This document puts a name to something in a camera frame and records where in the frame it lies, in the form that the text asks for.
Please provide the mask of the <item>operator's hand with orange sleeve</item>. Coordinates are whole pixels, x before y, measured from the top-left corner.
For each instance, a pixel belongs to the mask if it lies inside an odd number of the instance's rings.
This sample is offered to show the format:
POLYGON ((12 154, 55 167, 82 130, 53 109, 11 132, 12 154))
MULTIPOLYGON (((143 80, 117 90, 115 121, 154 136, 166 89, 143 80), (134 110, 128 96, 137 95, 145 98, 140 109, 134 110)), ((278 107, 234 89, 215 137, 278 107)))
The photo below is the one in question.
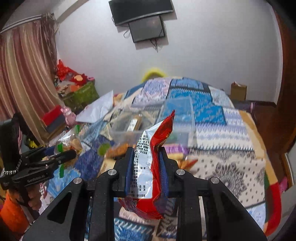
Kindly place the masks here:
MULTIPOLYGON (((28 187, 27 192, 29 207, 39 211, 42 205, 40 185, 28 187)), ((1 208, 1 240, 20 240, 29 227, 29 222, 21 208, 20 202, 23 202, 20 193, 14 189, 8 189, 6 199, 1 208)))

